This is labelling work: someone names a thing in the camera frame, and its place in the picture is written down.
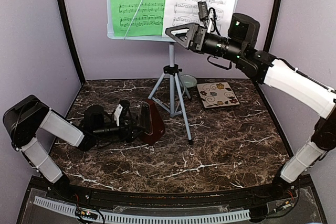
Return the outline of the light blue music stand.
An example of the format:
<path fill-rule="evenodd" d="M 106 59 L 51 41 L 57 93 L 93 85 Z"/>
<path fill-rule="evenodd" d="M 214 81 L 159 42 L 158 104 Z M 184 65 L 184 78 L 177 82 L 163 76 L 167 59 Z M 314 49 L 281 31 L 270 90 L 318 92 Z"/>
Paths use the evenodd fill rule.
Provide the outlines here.
<path fill-rule="evenodd" d="M 169 77 L 170 79 L 170 106 L 166 108 L 168 113 L 171 116 L 176 116 L 179 114 L 185 114 L 186 109 L 184 105 L 184 101 L 182 97 L 184 95 L 188 95 L 188 90 L 184 83 L 181 80 L 180 72 L 178 66 L 175 63 L 175 53 L 174 53 L 174 42 L 168 36 L 163 38 L 160 36 L 140 36 L 140 37 L 115 37 L 113 35 L 113 27 L 112 27 L 112 18 L 111 18 L 111 9 L 110 9 L 110 0 L 107 0 L 107 8 L 108 8 L 108 24 L 107 24 L 107 35 L 111 39 L 127 39 L 127 40 L 149 40 L 149 41 L 160 41 L 167 42 L 169 45 L 169 58 L 170 63 L 163 70 L 162 76 Z"/>

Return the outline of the green sheet music page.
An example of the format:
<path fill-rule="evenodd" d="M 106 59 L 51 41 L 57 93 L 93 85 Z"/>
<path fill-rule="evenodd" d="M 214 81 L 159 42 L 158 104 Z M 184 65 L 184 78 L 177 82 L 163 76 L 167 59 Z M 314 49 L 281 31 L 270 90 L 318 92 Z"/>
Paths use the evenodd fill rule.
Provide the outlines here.
<path fill-rule="evenodd" d="M 160 36 L 165 0 L 110 0 L 115 37 Z"/>

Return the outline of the red wooden metronome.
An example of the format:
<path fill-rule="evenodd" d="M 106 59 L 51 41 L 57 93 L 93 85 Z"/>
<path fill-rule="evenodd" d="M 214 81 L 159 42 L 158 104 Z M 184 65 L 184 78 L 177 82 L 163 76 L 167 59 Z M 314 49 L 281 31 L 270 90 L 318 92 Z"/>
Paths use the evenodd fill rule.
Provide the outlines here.
<path fill-rule="evenodd" d="M 154 145 L 165 134 L 165 125 L 155 103 L 146 99 L 141 103 L 138 126 L 143 129 L 139 138 L 145 144 Z"/>

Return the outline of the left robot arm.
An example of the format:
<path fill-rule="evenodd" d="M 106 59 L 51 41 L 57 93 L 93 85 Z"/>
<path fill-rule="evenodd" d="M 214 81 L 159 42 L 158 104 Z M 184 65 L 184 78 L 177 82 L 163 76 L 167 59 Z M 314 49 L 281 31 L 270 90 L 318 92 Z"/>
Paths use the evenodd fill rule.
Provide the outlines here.
<path fill-rule="evenodd" d="M 133 118 L 129 102 L 121 100 L 109 114 L 100 105 L 91 105 L 84 111 L 82 121 L 75 125 L 34 95 L 29 95 L 9 108 L 3 115 L 3 124 L 11 139 L 13 149 L 19 151 L 54 185 L 54 193 L 63 201 L 74 197 L 69 179 L 50 157 L 51 145 L 40 140 L 60 139 L 83 152 L 100 141 L 108 146 L 118 142 L 132 142 L 144 133 Z"/>

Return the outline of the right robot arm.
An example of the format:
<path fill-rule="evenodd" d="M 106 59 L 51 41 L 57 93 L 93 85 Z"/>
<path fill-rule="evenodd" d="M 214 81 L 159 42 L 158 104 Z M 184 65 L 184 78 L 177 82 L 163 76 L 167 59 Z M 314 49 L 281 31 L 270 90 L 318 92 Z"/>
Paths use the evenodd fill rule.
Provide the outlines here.
<path fill-rule="evenodd" d="M 198 54 L 224 58 L 250 80 L 278 89 L 313 109 L 319 120 L 306 144 L 287 161 L 268 188 L 273 200 L 280 199 L 307 168 L 335 148 L 335 89 L 303 74 L 282 58 L 255 49 L 260 23 L 234 13 L 228 36 L 211 34 L 197 23 L 169 27 L 165 34 Z"/>

